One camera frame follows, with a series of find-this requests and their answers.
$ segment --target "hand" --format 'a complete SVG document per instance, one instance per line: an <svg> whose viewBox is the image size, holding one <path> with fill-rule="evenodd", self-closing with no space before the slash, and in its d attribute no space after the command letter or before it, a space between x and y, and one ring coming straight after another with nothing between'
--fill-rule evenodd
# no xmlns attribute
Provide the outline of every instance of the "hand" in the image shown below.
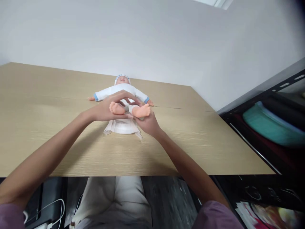
<svg viewBox="0 0 305 229"><path fill-rule="evenodd" d="M143 103L133 96L131 93L122 90L115 94L110 95L108 98L99 102L96 106L86 110L85 113L89 115L91 121L109 121L114 119L132 119L133 116L131 114L113 114L109 110L109 106L111 102L116 102L125 107L125 105L121 102L122 99L125 99L130 105L139 105L140 107Z"/></svg>
<svg viewBox="0 0 305 229"><path fill-rule="evenodd" d="M143 121L137 117L133 118L144 132L148 133L154 138L158 137L163 132L157 122L154 112L151 112L149 116L143 119Z"/></svg>
<svg viewBox="0 0 305 229"><path fill-rule="evenodd" d="M150 105L152 107L154 106L154 103L151 100L148 100L147 103L148 103L148 105Z"/></svg>

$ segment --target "baby doll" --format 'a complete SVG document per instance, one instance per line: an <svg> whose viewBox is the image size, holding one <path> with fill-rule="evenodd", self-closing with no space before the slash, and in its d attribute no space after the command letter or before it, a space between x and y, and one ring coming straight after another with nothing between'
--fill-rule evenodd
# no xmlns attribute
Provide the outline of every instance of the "baby doll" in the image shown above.
<svg viewBox="0 0 305 229"><path fill-rule="evenodd" d="M119 103L111 102L109 106L109 110L117 115L122 115L126 111L132 113L133 116L141 118L146 117L150 114L150 106L154 106L152 101L148 98L147 95L136 89L134 86L130 85L130 79L126 75L118 75L115 79L114 86L106 88L102 91L96 92L93 97L90 97L89 100L93 101L101 101L107 98L109 95L114 94L118 91L125 90L138 97L141 101L145 103L144 106L139 107L138 105L130 105L125 100L121 100L121 102L125 105L123 107ZM142 136L140 135L140 131L137 128L137 124L132 119L117 119L111 120L104 133L106 135L111 132L115 132L118 134L132 134L135 133L140 139Z"/></svg>
<svg viewBox="0 0 305 229"><path fill-rule="evenodd" d="M109 106L111 113L122 115L126 111L129 111L133 116L137 118L145 117L150 114L150 106L154 106L152 101L147 95L136 89L134 86L130 85L130 79L126 75L118 75L115 79L114 86L106 88L102 91L96 92L94 96L90 97L90 101L101 101L107 98L109 95L114 94L118 91L125 90L138 97L141 101L145 103L144 106L139 107L138 105L129 105L125 100L122 100L126 107L123 107L119 103L112 102Z"/></svg>

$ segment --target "white onesie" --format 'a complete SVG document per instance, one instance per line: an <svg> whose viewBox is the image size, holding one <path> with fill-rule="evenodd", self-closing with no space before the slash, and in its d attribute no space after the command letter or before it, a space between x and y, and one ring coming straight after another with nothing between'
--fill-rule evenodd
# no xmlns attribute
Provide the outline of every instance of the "white onesie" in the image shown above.
<svg viewBox="0 0 305 229"><path fill-rule="evenodd" d="M112 87L108 87L102 91L96 92L94 94L94 98L96 101L101 101L106 99L109 95L112 95L118 91L125 90L133 94L134 96L138 97L144 103L147 103L149 100L148 96L145 95L140 90L136 89L134 86L126 83L118 84ZM129 105L125 100L121 100L125 104L125 110L132 113L132 109L137 105ZM132 134L135 133L140 139L142 136L140 135L140 131L137 128L137 124L134 120L131 119L117 119L109 121L104 133L106 135L110 134L111 132L115 132L118 134Z"/></svg>

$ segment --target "doll face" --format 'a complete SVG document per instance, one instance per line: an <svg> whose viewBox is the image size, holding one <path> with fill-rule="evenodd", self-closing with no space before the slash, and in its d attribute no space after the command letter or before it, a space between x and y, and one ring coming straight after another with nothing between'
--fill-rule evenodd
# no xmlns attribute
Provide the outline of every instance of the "doll face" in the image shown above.
<svg viewBox="0 0 305 229"><path fill-rule="evenodd" d="M117 83L115 85L118 85L120 83L128 83L129 84L129 81L127 79L126 76L120 76L118 79L117 79Z"/></svg>

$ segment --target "blue cuff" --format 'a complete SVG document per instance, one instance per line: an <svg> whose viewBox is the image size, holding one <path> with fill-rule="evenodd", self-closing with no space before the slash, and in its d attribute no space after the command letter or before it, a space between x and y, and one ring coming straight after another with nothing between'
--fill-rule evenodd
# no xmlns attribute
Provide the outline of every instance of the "blue cuff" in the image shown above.
<svg viewBox="0 0 305 229"><path fill-rule="evenodd" d="M94 93L94 98L95 98L95 101L98 101L98 97L96 96L96 94Z"/></svg>
<svg viewBox="0 0 305 229"><path fill-rule="evenodd" d="M148 102L148 100L149 100L149 98L147 97L147 99L145 99L144 103L147 103L147 102Z"/></svg>

